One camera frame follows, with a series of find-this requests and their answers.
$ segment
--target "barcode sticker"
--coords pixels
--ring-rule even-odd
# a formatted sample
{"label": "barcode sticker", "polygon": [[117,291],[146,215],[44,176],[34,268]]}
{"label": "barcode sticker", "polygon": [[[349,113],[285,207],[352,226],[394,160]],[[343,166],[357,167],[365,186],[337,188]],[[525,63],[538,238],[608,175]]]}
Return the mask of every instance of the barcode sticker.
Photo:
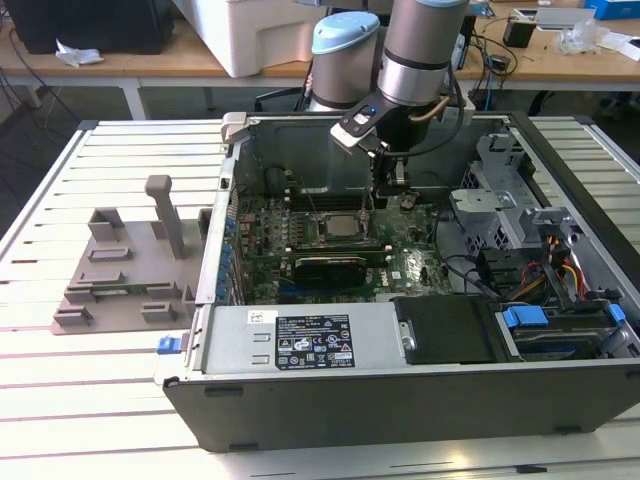
{"label": "barcode sticker", "polygon": [[249,310],[247,314],[248,324],[276,323],[277,310]]}

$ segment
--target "dark floor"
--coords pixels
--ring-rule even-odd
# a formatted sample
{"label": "dark floor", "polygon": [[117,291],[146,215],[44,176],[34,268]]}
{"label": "dark floor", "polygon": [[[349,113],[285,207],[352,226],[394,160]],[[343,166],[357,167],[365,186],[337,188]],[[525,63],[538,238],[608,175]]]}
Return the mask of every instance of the dark floor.
{"label": "dark floor", "polygon": [[[215,89],[217,108],[212,112],[206,110],[203,91],[198,88],[147,88],[143,95],[154,119],[220,118],[229,111],[252,111],[254,97],[270,90]],[[535,92],[501,92],[495,109],[527,111],[534,96]],[[545,103],[541,114],[591,116],[630,156],[640,158],[640,113],[629,109],[617,121],[601,118],[597,112],[604,96],[591,92],[558,93]],[[62,90],[60,97],[81,119],[129,119],[126,101],[118,88],[69,87]],[[42,100],[41,108],[19,112],[0,126],[0,235],[11,225],[62,151],[63,136],[68,138],[75,130],[76,122],[58,102],[52,105],[50,93]],[[294,101],[291,97],[269,101],[265,110],[290,110]],[[57,134],[45,132],[47,114],[47,125]]]}

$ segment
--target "white paper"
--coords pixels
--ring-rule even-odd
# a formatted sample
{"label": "white paper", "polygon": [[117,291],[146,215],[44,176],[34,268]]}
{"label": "white paper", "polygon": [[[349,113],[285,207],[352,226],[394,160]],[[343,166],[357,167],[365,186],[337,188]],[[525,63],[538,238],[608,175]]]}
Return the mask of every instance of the white paper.
{"label": "white paper", "polygon": [[625,43],[632,40],[633,37],[625,35],[623,33],[608,32],[600,40],[596,42],[596,45],[602,48],[608,48],[609,50],[620,50]]}
{"label": "white paper", "polygon": [[632,60],[635,60],[636,62],[640,60],[640,48],[631,45],[630,43],[625,43],[620,49],[620,53],[626,55]]}
{"label": "white paper", "polygon": [[58,44],[56,57],[72,67],[80,68],[80,65],[104,61],[104,58],[100,56],[100,52],[96,49],[78,50],[77,48],[71,48],[60,43],[60,40],[56,40],[56,43]]}

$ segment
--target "power supply label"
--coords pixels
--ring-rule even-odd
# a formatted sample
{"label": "power supply label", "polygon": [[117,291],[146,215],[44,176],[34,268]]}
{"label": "power supply label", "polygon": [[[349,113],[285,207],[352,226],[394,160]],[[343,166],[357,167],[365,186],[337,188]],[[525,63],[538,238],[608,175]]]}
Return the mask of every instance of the power supply label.
{"label": "power supply label", "polygon": [[280,370],[355,367],[349,315],[276,318]]}

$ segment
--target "gray plastic stand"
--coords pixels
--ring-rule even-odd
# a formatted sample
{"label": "gray plastic stand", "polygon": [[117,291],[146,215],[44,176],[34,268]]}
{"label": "gray plastic stand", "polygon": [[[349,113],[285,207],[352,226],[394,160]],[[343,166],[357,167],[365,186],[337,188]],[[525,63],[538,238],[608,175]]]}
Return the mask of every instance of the gray plastic stand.
{"label": "gray plastic stand", "polygon": [[200,220],[181,222],[171,178],[149,177],[159,221],[123,223],[116,209],[96,209],[92,238],[54,315],[55,335],[186,329],[206,241]]}

